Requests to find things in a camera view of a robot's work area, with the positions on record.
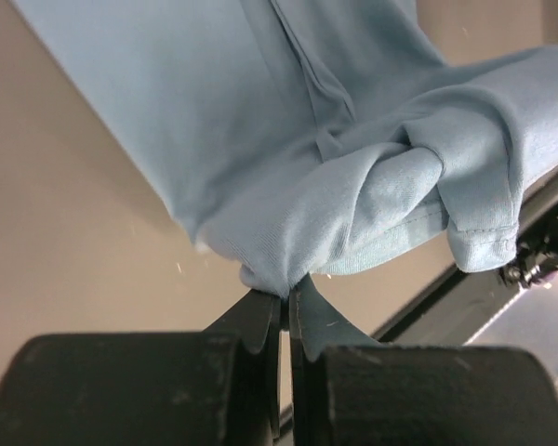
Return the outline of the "light blue t shirt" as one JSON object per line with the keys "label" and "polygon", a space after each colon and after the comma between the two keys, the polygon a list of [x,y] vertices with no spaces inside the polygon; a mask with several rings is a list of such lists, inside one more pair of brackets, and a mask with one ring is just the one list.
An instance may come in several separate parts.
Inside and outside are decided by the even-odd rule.
{"label": "light blue t shirt", "polygon": [[20,1],[199,247],[278,295],[441,232],[513,260],[558,166],[558,46],[452,66],[410,1]]}

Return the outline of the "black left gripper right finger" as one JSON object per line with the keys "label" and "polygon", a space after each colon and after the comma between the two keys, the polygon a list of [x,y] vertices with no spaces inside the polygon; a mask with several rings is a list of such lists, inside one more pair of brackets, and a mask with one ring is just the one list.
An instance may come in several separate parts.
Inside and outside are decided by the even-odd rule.
{"label": "black left gripper right finger", "polygon": [[558,445],[558,398],[517,348],[395,346],[305,278],[288,301],[298,445]]}

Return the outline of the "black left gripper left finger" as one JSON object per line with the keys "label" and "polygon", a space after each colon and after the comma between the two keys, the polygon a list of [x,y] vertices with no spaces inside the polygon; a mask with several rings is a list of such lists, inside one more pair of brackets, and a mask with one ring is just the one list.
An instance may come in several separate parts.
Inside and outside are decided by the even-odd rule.
{"label": "black left gripper left finger", "polygon": [[34,337],[0,381],[0,445],[270,445],[281,312],[251,291],[201,332]]}

